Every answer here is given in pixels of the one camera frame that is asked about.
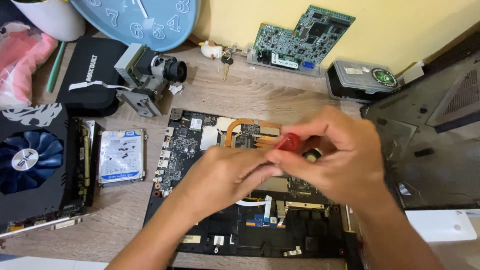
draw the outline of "lens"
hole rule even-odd
[[[163,77],[171,82],[185,82],[187,79],[187,65],[184,61],[178,61],[175,57],[165,61]]]

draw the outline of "circuit board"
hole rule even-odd
[[[309,6],[294,30],[260,24],[253,45],[256,60],[264,64],[313,69],[327,56],[355,21],[355,17]]]
[[[208,147],[224,146],[227,129],[235,120],[172,109],[144,225],[163,200],[175,192],[175,187]],[[235,148],[264,147],[259,142],[279,135],[279,129],[276,132],[272,130],[275,129],[263,128],[257,124],[241,124],[233,129],[232,134],[236,139],[232,145]],[[294,176],[270,179],[264,183],[271,185],[262,187],[262,183],[246,200],[262,200],[270,196],[273,203],[269,212],[265,206],[232,205],[195,225],[179,245],[178,251],[284,257],[285,252],[300,246],[303,254],[293,258],[342,257],[338,251],[343,246],[343,225],[335,202],[326,198],[314,186]],[[277,202],[283,203],[281,209],[278,209]],[[280,216],[282,210],[289,206],[290,210]],[[269,222],[264,221],[265,217],[268,217]],[[316,229],[305,230],[309,226]],[[318,248],[319,243],[328,247]]]

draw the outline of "plastic box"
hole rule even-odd
[[[331,98],[360,103],[383,99],[399,85],[386,66],[340,59],[334,61],[325,78]]]

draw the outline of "blue fan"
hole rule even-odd
[[[27,131],[0,144],[0,192],[39,187],[62,165],[63,146],[48,132]]]

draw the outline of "clock face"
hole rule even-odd
[[[98,30],[127,45],[166,51],[185,41],[195,26],[200,0],[70,0]]]

